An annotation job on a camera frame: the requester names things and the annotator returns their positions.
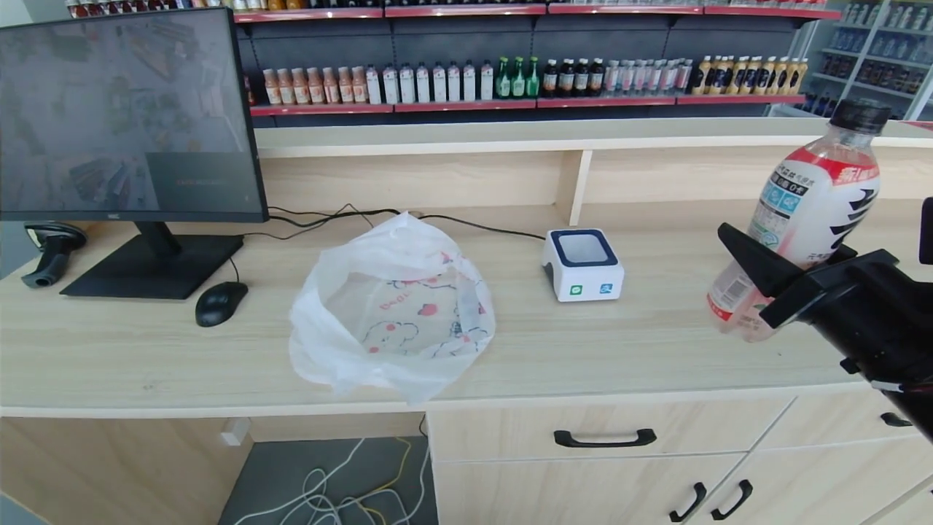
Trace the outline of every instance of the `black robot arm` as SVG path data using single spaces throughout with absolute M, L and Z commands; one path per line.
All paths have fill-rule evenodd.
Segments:
M 933 198 L 924 202 L 920 262 L 933 264 Z M 727 223 L 719 240 L 755 286 L 774 300 L 761 310 L 772 328 L 816 328 L 845 359 L 933 441 L 933 283 L 914 281 L 883 249 L 858 255 L 842 245 L 803 271 Z M 888 424 L 906 425 L 894 417 Z

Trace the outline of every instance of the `counter top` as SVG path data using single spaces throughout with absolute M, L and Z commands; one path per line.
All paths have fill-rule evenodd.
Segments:
M 423 155 L 569 149 L 799 146 L 828 119 L 715 118 L 485 122 L 256 130 L 259 157 Z M 933 132 L 891 121 L 876 148 L 933 148 Z
M 615 302 L 561 305 L 539 267 L 541 242 L 431 220 L 448 232 L 490 283 L 497 317 L 492 344 L 430 406 L 521 404 L 589 395 L 768 389 L 860 382 L 839 353 L 806 326 L 748 345 L 717 333 L 703 295 L 728 262 L 716 239 L 723 220 L 745 225 L 753 202 L 591 205 L 581 226 L 599 226 L 626 270 Z M 552 206 L 445 209 L 484 224 L 544 233 L 561 227 Z M 849 237 L 861 250 L 887 248 L 915 278 L 919 201 L 881 201 Z M 290 232 L 264 225 L 173 224 L 175 233 Z M 64 283 L 36 291 L 0 281 L 0 414 L 75 418 L 184 418 L 389 412 L 409 407 L 390 390 L 338 398 L 300 379 L 288 359 L 288 310 L 322 248 L 369 226 L 335 220 L 289 241 L 248 236 L 234 256 L 250 292 L 236 315 L 198 327 L 200 292 L 233 280 L 227 264 L 184 302 L 66 298 Z M 107 223 L 73 255 L 69 281 L 135 230 Z

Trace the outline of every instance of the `computer monitor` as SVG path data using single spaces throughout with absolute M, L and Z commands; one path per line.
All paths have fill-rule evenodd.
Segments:
M 62 293 L 184 299 L 243 245 L 165 221 L 268 220 L 224 7 L 0 28 L 0 220 L 132 220 Z

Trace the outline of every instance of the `computer mouse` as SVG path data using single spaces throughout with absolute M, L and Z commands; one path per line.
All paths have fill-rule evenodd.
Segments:
M 242 282 L 222 282 L 208 288 L 194 307 L 194 320 L 198 326 L 217 326 L 233 317 L 236 307 L 249 291 Z

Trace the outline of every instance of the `monitor screen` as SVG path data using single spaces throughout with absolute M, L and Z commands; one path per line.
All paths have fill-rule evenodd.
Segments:
M 0 29 L 0 219 L 263 221 L 225 8 Z

